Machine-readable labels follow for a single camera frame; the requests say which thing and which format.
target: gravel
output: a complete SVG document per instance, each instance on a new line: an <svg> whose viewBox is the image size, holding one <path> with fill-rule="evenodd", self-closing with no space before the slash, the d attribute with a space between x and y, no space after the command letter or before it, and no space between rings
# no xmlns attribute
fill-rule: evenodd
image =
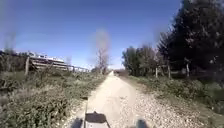
<svg viewBox="0 0 224 128"><path fill-rule="evenodd" d="M88 100L87 113L104 114L111 128L131 128L144 125L150 128L201 128L204 124L196 120L194 113L180 115L168 104L156 99L157 93L143 94L141 91L111 73ZM73 112L64 127L70 128L77 117L83 118L84 109ZM87 128L107 128L105 123L90 123Z"/></svg>

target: sky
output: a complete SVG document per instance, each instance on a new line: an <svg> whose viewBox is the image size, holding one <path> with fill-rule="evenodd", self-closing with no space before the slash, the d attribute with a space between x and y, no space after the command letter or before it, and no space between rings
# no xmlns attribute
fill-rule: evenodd
<svg viewBox="0 0 224 128"><path fill-rule="evenodd" d="M111 68L122 68L122 51L148 43L156 48L181 0L0 0L0 49L11 39L18 52L72 58L94 66L95 36L109 36Z"/></svg>

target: dry grass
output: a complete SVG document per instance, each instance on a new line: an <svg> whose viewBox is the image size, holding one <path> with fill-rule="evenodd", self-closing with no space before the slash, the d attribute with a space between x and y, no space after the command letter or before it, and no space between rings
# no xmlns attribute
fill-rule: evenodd
<svg viewBox="0 0 224 128"><path fill-rule="evenodd" d="M174 110L182 116L189 114L192 116L196 116L197 120L206 124L208 128L217 128L224 126L224 116L215 113L211 109L209 104L200 101L201 99L197 100L196 97L191 98L190 96L192 94L189 94L189 97L186 97L185 94L182 96L180 94L181 92L176 93L176 90L172 90L173 88L167 87L168 83L173 87L175 87L175 85L178 85L180 87L182 84L181 81L172 80L172 82L167 82L170 80L154 78L146 79L132 76L124 77L123 79L128 80L129 82L131 81L131 83L137 83L136 85L138 85L138 87L144 88L142 89L144 93L157 93L157 99L161 104L169 104L173 106Z"/></svg>
<svg viewBox="0 0 224 128"><path fill-rule="evenodd" d="M69 116L70 107L78 103L74 101L104 80L101 75L59 70L23 74L1 74L0 127L55 127Z"/></svg>

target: tree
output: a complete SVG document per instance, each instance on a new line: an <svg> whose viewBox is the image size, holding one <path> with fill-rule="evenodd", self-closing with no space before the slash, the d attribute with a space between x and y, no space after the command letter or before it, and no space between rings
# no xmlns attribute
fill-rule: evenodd
<svg viewBox="0 0 224 128"><path fill-rule="evenodd" d="M65 60L65 63L67 64L67 70L68 71L71 71L73 69L71 69L71 65L72 65L72 57L71 56L67 56L66 57L66 60Z"/></svg>
<svg viewBox="0 0 224 128"><path fill-rule="evenodd" d="M161 34L159 51L173 68L223 69L223 9L212 0L184 0L173 28Z"/></svg>
<svg viewBox="0 0 224 128"><path fill-rule="evenodd" d="M6 36L4 41L4 52L8 54L14 54L14 47L15 47L15 33L9 33L8 36Z"/></svg>
<svg viewBox="0 0 224 128"><path fill-rule="evenodd" d="M140 69L140 62L137 54L137 50L133 47L129 47L122 53L124 59L123 65L130 75L138 76Z"/></svg>
<svg viewBox="0 0 224 128"><path fill-rule="evenodd" d="M96 67L103 74L109 63L109 35L104 30L96 32L97 65Z"/></svg>
<svg viewBox="0 0 224 128"><path fill-rule="evenodd" d="M141 48L137 49L141 75L148 75L154 68L156 68L155 55L156 53L149 45L143 45Z"/></svg>
<svg viewBox="0 0 224 128"><path fill-rule="evenodd" d="M156 68L156 53L149 45L140 48L129 47L123 52L123 65L130 75L148 76Z"/></svg>

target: weeds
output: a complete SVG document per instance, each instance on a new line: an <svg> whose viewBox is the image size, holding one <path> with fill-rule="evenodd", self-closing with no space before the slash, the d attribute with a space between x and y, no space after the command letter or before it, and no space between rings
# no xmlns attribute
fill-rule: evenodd
<svg viewBox="0 0 224 128"><path fill-rule="evenodd" d="M0 77L0 127L56 127L74 100L87 96L104 76L49 70L4 72Z"/></svg>
<svg viewBox="0 0 224 128"><path fill-rule="evenodd" d="M217 83L203 84L198 80L175 80L165 77L129 78L146 85L151 91L162 92L157 98L168 99L168 103L178 108L177 112L185 113L188 111L186 108L191 108L196 113L200 112L198 120L209 128L224 126L224 90Z"/></svg>

